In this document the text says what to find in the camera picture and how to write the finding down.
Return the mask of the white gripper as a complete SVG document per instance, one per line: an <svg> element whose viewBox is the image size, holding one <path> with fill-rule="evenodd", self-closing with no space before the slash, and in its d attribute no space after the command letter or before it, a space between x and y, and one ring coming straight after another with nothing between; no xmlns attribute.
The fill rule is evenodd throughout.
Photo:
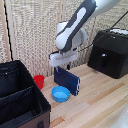
<svg viewBox="0 0 128 128"><path fill-rule="evenodd" d="M53 52L49 55L49 65L51 67L57 67L57 73L60 73L58 66L75 61L78 58L78 50L70 50L61 54L59 51ZM71 65L67 64L67 69L71 69Z"/></svg>

